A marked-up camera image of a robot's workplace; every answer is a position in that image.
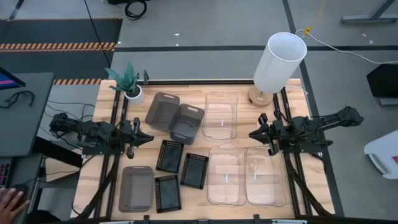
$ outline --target finger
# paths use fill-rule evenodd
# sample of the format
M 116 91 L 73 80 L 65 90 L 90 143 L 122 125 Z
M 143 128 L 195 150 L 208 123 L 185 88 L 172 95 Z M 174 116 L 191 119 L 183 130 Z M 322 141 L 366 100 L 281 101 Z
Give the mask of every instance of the finger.
M 26 200 L 20 207 L 17 207 L 14 211 L 10 212 L 11 218 L 13 219 L 18 214 L 20 214 L 20 212 L 23 211 L 23 209 L 25 209 L 26 206 L 28 206 L 29 203 L 30 203 L 30 200 Z
M 5 187 L 2 187 L 1 189 L 0 189 L 0 198 L 2 198 L 2 196 L 4 195 L 4 192 L 6 191 L 6 188 Z
M 6 196 L 4 196 L 4 198 L 0 202 L 0 210 L 3 209 L 8 204 L 8 202 L 11 199 L 11 196 L 14 194 L 15 191 L 16 191 L 15 189 L 10 189 L 6 194 Z
M 23 192 L 18 192 L 18 194 L 11 200 L 10 204 L 8 204 L 4 210 L 10 212 L 15 207 L 18 200 L 21 198 L 23 194 L 24 194 Z

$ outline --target gray floor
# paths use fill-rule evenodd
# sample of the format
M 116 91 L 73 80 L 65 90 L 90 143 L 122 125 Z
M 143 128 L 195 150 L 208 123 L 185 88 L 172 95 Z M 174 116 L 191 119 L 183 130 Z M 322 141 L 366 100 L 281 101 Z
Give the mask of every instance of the gray floor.
M 104 1 L 87 0 L 93 17 L 124 17 L 123 5 L 110 6 Z M 323 2 L 288 1 L 297 29 L 311 25 Z M 328 1 L 312 34 L 331 45 L 398 45 L 398 24 L 343 26 L 339 23 L 341 16 L 369 14 L 381 2 Z M 15 0 L 1 1 L 0 18 L 7 18 L 15 3 Z M 388 12 L 398 13 L 398 2 Z M 87 17 L 81 0 L 25 0 L 17 15 L 20 19 Z M 272 34 L 282 31 L 289 32 L 282 1 L 152 0 L 142 19 L 123 20 L 118 47 L 265 45 Z M 309 46 L 319 45 L 309 38 L 305 41 Z M 397 51 L 358 53 L 378 61 L 398 60 Z M 251 78 L 260 56 L 258 50 L 116 52 L 112 68 L 122 72 L 130 60 L 138 72 L 146 69 L 156 79 Z M 398 129 L 398 109 L 379 107 L 370 94 L 366 75 L 376 65 L 338 52 L 309 52 L 305 63 L 320 114 L 334 113 L 351 105 L 366 119 L 357 128 L 338 128 L 326 134 L 334 141 L 329 150 L 345 215 L 398 220 L 398 181 L 384 179 L 363 154 L 366 143 Z M 294 74 L 301 76 L 299 70 Z M 94 103 L 97 92 L 97 86 L 57 86 L 50 98 Z M 79 106 L 54 107 L 77 116 L 81 113 Z M 44 193 L 40 207 L 68 218 L 74 196 L 70 186 Z M 60 198 L 65 198 L 65 203 L 56 203 Z

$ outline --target keyboard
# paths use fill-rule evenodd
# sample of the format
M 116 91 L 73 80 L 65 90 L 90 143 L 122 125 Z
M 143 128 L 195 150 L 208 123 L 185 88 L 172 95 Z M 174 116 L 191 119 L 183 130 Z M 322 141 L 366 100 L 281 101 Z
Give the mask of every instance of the keyboard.
M 0 188 L 9 187 L 11 181 L 12 158 L 0 158 Z

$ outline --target human hand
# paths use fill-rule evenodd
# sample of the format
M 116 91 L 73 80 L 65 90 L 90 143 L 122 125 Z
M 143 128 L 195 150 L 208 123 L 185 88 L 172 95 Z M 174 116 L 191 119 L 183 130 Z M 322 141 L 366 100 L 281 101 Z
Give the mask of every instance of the human hand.
M 5 191 L 5 188 L 0 189 L 0 198 L 2 198 Z M 0 224 L 10 224 L 30 202 L 30 200 L 26 200 L 22 205 L 15 208 L 18 200 L 24 194 L 23 192 L 18 192 L 14 198 L 11 198 L 15 191 L 15 189 L 10 189 L 0 202 Z

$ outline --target wooden table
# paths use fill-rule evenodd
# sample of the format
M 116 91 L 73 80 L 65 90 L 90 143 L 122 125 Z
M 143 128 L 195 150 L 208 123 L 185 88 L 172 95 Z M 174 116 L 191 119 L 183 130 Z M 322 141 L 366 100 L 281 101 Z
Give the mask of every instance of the wooden table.
M 112 105 L 114 100 L 114 90 L 110 89 L 110 85 L 115 85 L 114 81 L 106 80 L 101 82 L 99 88 L 96 108 L 94 112 L 94 121 L 110 121 Z M 174 85 L 174 86 L 144 86 L 145 102 L 139 106 L 128 106 L 126 119 L 133 120 L 138 117 L 141 120 L 141 129 L 144 133 L 155 136 L 152 142 L 140 146 L 135 150 L 134 159 L 130 160 L 125 154 L 120 159 L 118 178 L 116 181 L 116 191 L 114 197 L 112 220 L 142 220 L 144 215 L 150 215 L 151 220 L 196 220 L 196 219 L 252 219 L 254 214 L 259 214 L 260 218 L 293 218 L 292 201 L 290 197 L 289 186 L 287 183 L 287 174 L 285 165 L 282 163 L 282 183 L 284 186 L 284 195 L 286 204 L 283 207 L 270 206 L 256 206 L 249 202 L 243 206 L 234 207 L 230 205 L 212 205 L 207 200 L 207 185 L 203 190 L 197 190 L 186 186 L 180 186 L 180 194 L 182 200 L 182 209 L 176 212 L 156 213 L 155 209 L 155 195 L 153 194 L 153 202 L 149 211 L 144 213 L 121 213 L 119 207 L 119 193 L 121 186 L 122 170 L 127 166 L 151 166 L 155 177 L 170 175 L 167 172 L 155 170 L 155 165 L 159 155 L 159 148 L 163 139 L 170 139 L 168 133 L 163 133 L 152 129 L 146 124 L 145 117 L 149 106 L 152 103 L 154 95 L 158 92 L 164 92 L 180 97 L 180 103 L 186 103 L 192 106 L 205 109 L 206 94 L 211 91 L 235 94 L 238 96 L 238 123 L 237 136 L 229 142 L 215 142 L 205 139 L 201 128 L 198 131 L 195 141 L 192 145 L 185 145 L 185 153 L 195 153 L 204 156 L 209 155 L 209 149 L 212 146 L 219 146 L 229 144 L 234 147 L 256 147 L 263 146 L 261 143 L 248 138 L 248 133 L 259 127 L 257 119 L 261 113 L 266 113 L 270 121 L 274 120 L 273 115 L 274 106 L 271 103 L 265 108 L 256 108 L 248 102 L 247 93 L 252 85 Z M 291 79 L 287 85 L 287 96 L 289 99 L 290 110 L 292 116 L 308 116 L 308 107 L 305 101 L 305 95 L 302 89 L 302 84 L 299 79 Z M 119 104 L 118 119 L 121 115 L 122 103 Z M 101 166 L 103 156 L 96 156 L 89 161 L 80 173 L 78 187 L 75 195 L 74 207 L 80 212 L 88 204 L 94 193 L 98 188 L 100 179 Z M 112 159 L 109 162 L 109 168 L 112 164 Z M 302 154 L 302 164 L 307 181 L 308 188 L 312 191 L 318 201 L 331 213 L 334 213 L 333 204 L 331 202 L 330 192 L 326 181 L 326 176 L 323 171 L 323 164 L 316 158 L 308 154 Z M 298 189 L 298 199 L 300 203 L 300 210 L 305 214 L 302 203 L 302 194 Z M 101 216 L 105 215 L 106 203 L 108 200 L 108 190 L 104 193 L 103 206 L 101 208 Z

